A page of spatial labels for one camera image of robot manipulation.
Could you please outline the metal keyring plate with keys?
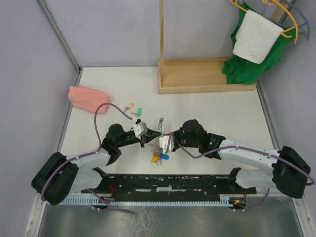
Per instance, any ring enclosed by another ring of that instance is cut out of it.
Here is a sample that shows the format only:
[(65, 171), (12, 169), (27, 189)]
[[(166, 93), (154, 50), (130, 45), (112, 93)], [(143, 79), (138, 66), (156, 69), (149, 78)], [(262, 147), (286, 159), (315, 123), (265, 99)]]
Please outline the metal keyring plate with keys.
[[(158, 121), (158, 129), (157, 131), (162, 133), (162, 127), (163, 127), (163, 121), (164, 118), (160, 118)], [(155, 163), (156, 165), (162, 165), (162, 160), (168, 160), (169, 157), (167, 155), (164, 155), (162, 152), (162, 148), (159, 146), (159, 138), (154, 139), (153, 143), (153, 158), (151, 159), (152, 163)]]

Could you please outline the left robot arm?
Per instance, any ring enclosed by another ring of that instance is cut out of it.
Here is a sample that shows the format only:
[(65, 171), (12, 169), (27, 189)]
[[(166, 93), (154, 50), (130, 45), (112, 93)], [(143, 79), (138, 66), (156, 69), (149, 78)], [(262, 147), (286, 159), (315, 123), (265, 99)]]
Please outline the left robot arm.
[(101, 167), (114, 163), (121, 156), (121, 147), (137, 143), (144, 147), (161, 135), (143, 122), (134, 124), (129, 131), (124, 131), (118, 123), (113, 124), (101, 146), (94, 151), (72, 156), (53, 153), (35, 175), (31, 186), (51, 205), (58, 205), (68, 194), (86, 189), (103, 193), (109, 188), (109, 180)]

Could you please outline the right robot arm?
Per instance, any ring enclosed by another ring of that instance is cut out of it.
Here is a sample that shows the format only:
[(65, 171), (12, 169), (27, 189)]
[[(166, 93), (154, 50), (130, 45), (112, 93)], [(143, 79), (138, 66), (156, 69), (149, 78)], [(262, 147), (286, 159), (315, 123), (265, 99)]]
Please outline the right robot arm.
[(277, 189), (291, 198), (302, 198), (305, 188), (315, 184), (311, 168), (291, 147), (281, 150), (258, 149), (229, 140), (224, 136), (208, 133), (195, 119), (186, 121), (170, 133), (167, 151), (197, 148), (196, 158), (215, 158), (235, 161), (251, 169), (234, 168), (226, 181), (227, 189), (238, 193), (242, 189)]

